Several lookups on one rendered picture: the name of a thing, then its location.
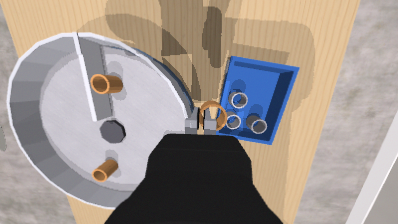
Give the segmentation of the grey metal sleeve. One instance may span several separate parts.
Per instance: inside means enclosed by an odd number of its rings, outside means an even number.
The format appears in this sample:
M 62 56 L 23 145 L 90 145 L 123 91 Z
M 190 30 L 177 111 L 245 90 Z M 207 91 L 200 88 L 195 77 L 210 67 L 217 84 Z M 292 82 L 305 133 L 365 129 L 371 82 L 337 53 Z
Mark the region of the grey metal sleeve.
M 253 127 L 253 124 L 257 121 L 258 121 L 258 124 L 255 127 Z M 256 134 L 263 133 L 267 128 L 267 123 L 264 120 L 262 120 L 261 118 L 254 116 L 254 115 L 249 116 L 246 119 L 246 125 Z
M 233 104 L 233 98 L 237 95 L 237 94 L 240 94 L 240 96 L 241 96 L 241 101 L 238 103 L 238 104 Z M 247 104 L 247 102 L 248 102 L 248 98 L 247 98 L 247 95 L 245 95 L 244 93 L 241 93 L 241 92 L 232 92 L 230 95 L 229 95 L 229 97 L 228 97 L 228 101 L 229 101 L 229 103 L 232 105 L 232 106 L 234 106 L 235 108 L 243 108 L 243 107 L 245 107 L 246 106 L 246 104 Z
M 240 119 L 240 117 L 239 117 L 237 114 L 235 114 L 234 112 L 232 112 L 232 111 L 229 111 L 229 112 L 226 112 L 226 113 L 227 113 L 227 120 L 228 120 L 228 118 L 231 117 L 231 116 L 235 116 L 235 117 L 236 117 L 235 120 L 234 120 L 234 122 L 232 122 L 232 123 L 227 123 L 227 122 L 226 122 L 226 126 L 227 126 L 228 128 L 230 128 L 230 129 L 236 129 L 236 128 L 238 128 L 238 127 L 240 126 L 240 124 L 241 124 L 241 119 Z

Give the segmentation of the blue crate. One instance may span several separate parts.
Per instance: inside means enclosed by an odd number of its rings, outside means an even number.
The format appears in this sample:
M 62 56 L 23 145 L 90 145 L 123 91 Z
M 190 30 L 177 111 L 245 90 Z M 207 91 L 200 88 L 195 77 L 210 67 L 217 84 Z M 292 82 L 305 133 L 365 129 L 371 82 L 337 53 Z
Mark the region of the blue crate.
M 296 80 L 300 67 L 231 56 L 227 61 L 220 105 L 226 112 L 232 111 L 241 119 L 237 129 L 226 126 L 216 135 L 230 135 L 238 140 L 272 145 Z M 228 89 L 229 88 L 229 89 Z M 232 92 L 247 95 L 243 108 L 232 106 L 228 97 Z M 249 116 L 257 116 L 267 123 L 267 129 L 254 133 L 246 125 Z

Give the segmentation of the bronze bushing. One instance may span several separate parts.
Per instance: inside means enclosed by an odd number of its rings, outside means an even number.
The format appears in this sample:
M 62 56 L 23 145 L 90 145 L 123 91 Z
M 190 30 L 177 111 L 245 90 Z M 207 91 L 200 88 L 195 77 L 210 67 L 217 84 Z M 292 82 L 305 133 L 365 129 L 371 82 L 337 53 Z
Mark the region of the bronze bushing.
M 203 127 L 203 111 L 209 107 L 218 107 L 220 108 L 220 116 L 216 119 L 217 121 L 217 127 L 216 127 L 216 131 L 222 129 L 226 122 L 227 122 L 227 113 L 225 111 L 225 109 L 216 101 L 207 101 L 204 102 L 200 108 L 200 113 L 199 113 L 199 122 L 201 124 L 201 126 Z
M 108 94 L 120 92 L 123 83 L 117 76 L 96 74 L 91 78 L 91 86 L 99 94 Z
M 92 172 L 93 178 L 98 182 L 106 181 L 116 170 L 118 164 L 114 160 L 107 160 Z M 98 170 L 98 171 L 97 171 Z M 105 174 L 103 174 L 103 173 Z

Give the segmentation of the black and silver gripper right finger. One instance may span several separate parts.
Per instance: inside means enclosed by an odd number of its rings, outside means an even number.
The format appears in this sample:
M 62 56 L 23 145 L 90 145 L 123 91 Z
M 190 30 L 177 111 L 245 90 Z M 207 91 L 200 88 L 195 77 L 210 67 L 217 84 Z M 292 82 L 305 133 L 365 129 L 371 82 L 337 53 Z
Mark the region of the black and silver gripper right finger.
M 216 135 L 216 127 L 217 127 L 216 119 L 211 119 L 209 108 L 205 109 L 203 115 L 204 135 Z

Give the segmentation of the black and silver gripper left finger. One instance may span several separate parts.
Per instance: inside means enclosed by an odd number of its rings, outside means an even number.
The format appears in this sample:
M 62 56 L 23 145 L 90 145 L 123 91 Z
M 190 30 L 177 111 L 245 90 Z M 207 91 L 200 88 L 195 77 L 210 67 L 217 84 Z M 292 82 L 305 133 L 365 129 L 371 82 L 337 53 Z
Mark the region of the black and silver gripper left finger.
M 197 134 L 199 130 L 200 107 L 194 107 L 191 118 L 185 119 L 185 134 Z

